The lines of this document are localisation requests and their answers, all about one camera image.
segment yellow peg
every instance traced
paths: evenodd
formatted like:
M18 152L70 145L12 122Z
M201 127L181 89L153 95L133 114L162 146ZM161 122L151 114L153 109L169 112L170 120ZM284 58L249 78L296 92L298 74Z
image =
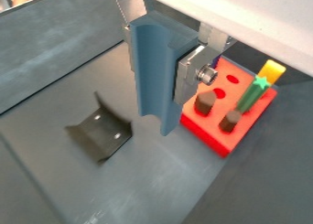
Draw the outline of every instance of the yellow peg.
M260 78L266 77L270 84L274 84L280 76L286 71L286 68L281 66L277 62L269 59L258 73Z

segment metal bolt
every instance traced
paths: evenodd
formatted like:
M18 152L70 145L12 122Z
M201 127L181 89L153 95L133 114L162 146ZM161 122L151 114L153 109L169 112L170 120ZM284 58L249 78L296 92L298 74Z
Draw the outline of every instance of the metal bolt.
M205 65L198 72L198 80L202 81L205 85L209 86L214 82L217 77L218 77L218 72L207 65Z

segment red block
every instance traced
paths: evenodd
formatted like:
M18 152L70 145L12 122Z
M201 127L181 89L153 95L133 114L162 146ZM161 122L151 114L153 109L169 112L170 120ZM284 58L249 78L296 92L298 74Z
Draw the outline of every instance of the red block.
M194 110L197 93L183 106L181 123L221 157L225 157L236 149L249 128L256 123L269 103L276 98L277 91L273 88L268 89L265 95L253 105L249 112L244 113L234 130L226 133L220 128L220 122L225 114L236 108L236 103L254 77L226 59L220 60L217 71L220 72L220 76L213 85L207 87L205 84L199 84L198 87L198 93L213 90L218 95L209 116L203 116Z

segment brown peg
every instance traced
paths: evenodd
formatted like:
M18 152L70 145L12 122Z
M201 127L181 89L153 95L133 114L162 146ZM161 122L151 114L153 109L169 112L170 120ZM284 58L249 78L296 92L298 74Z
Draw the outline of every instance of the brown peg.
M221 130L226 133L230 133L240 122L241 116L242 115L240 111L229 111L224 119L221 120Z
M217 94L214 91L199 93L194 102L195 110L203 115L209 115L216 100Z

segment green peg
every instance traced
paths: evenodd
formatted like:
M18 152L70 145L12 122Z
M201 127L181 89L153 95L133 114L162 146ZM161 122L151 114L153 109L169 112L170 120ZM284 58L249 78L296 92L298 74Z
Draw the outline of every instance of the green peg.
M269 87L270 83L268 82L266 77L260 78L256 76L254 81L249 85L249 88L237 103L236 109L242 113L249 111L250 107L257 100L260 100Z

